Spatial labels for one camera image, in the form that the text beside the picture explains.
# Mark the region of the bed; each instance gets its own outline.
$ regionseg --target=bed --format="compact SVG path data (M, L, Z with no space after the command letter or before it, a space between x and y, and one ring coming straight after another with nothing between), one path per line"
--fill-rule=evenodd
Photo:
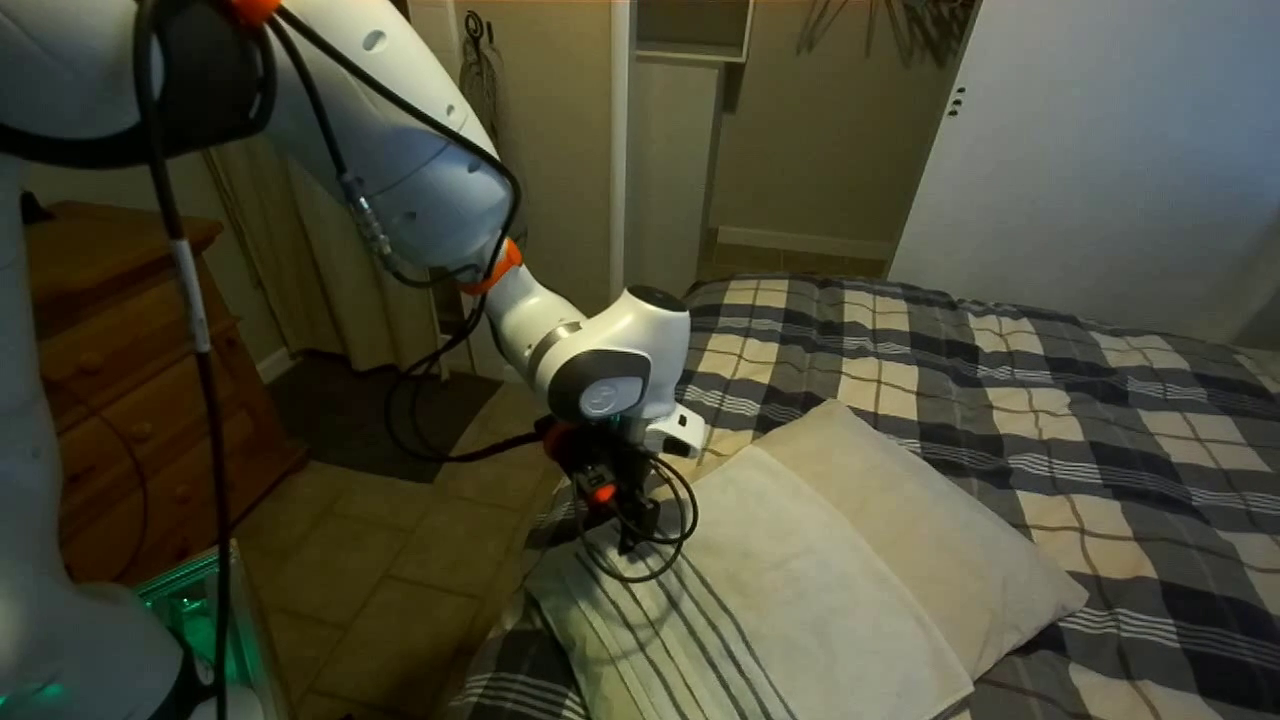
M1280 384L1260 365L908 284L757 277L689 305L706 466L841 398L1090 587L976 680L972 717L1280 712ZM533 605L453 712L583 717Z

